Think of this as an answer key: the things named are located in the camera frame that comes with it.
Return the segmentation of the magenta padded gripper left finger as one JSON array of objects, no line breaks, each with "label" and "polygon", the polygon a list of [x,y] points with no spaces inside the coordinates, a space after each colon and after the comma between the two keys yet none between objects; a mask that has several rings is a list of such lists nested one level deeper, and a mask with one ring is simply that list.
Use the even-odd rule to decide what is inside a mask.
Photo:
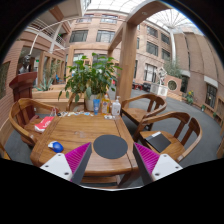
[{"label": "magenta padded gripper left finger", "polygon": [[41,169],[79,185],[91,153],[91,143],[86,143],[66,154],[56,153]]}]

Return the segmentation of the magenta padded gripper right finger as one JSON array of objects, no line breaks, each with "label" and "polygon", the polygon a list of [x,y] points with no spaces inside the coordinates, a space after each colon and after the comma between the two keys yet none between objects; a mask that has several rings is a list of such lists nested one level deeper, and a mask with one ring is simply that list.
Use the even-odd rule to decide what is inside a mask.
[{"label": "magenta padded gripper right finger", "polygon": [[133,154],[145,185],[182,169],[168,154],[157,154],[138,143],[133,144]]}]

